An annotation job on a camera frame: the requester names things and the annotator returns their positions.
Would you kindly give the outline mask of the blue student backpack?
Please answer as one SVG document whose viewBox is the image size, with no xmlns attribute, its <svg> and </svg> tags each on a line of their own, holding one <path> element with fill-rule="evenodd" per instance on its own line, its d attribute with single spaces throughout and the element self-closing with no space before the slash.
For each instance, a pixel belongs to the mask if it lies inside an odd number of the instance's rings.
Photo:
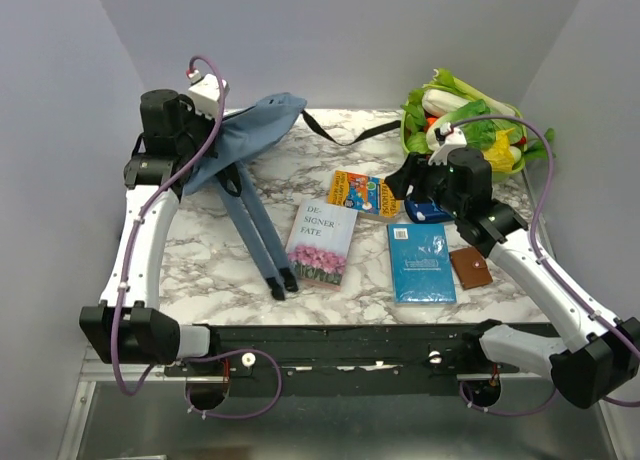
<svg viewBox="0 0 640 460">
<path fill-rule="evenodd" d="M 124 184 L 140 192 L 163 184 L 176 198 L 211 184 L 276 300 L 298 289 L 275 227 L 250 179 L 250 161 L 276 145 L 303 119 L 317 135 L 328 133 L 306 112 L 304 99 L 289 93 L 267 96 L 253 106 L 221 119 L 201 150 L 185 165 L 176 165 L 177 95 L 151 90 L 140 98 L 142 132 L 124 168 Z"/>
</svg>

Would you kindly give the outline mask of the brown leather wallet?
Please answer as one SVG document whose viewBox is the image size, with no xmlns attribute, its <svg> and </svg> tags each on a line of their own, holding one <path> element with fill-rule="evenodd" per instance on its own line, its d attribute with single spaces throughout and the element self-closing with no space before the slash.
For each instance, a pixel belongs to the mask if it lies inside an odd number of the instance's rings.
<svg viewBox="0 0 640 460">
<path fill-rule="evenodd" d="M 493 277 L 482 254 L 474 247 L 452 251 L 451 265 L 464 290 L 484 287 L 493 282 Z"/>
</svg>

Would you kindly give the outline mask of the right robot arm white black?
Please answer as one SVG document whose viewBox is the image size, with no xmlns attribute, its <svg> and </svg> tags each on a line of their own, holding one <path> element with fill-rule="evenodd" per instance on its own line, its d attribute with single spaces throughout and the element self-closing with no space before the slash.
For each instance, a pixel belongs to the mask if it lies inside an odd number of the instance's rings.
<svg viewBox="0 0 640 460">
<path fill-rule="evenodd" d="M 557 332 L 554 337 L 537 336 L 484 321 L 460 347 L 467 369 L 480 372 L 493 363 L 514 366 L 550 380 L 582 409 L 610 401 L 616 389 L 637 375 L 638 320 L 621 320 L 542 250 L 534 249 L 531 226 L 511 206 L 494 199 L 491 166 L 480 151 L 456 149 L 444 165 L 411 153 L 385 183 L 397 200 L 434 202 L 451 215 L 460 236 L 504 270 Z"/>
</svg>

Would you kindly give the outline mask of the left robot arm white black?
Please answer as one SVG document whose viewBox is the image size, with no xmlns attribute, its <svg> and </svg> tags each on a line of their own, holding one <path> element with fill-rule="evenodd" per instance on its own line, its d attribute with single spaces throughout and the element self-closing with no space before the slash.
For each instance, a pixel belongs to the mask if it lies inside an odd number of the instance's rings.
<svg viewBox="0 0 640 460">
<path fill-rule="evenodd" d="M 159 275 L 169 227 L 194 157 L 206 150 L 214 121 L 196 114 L 193 101 L 170 89 L 140 97 L 142 132 L 123 176 L 126 215 L 111 275 L 79 325 L 106 364 L 175 361 L 184 334 L 159 310 Z"/>
</svg>

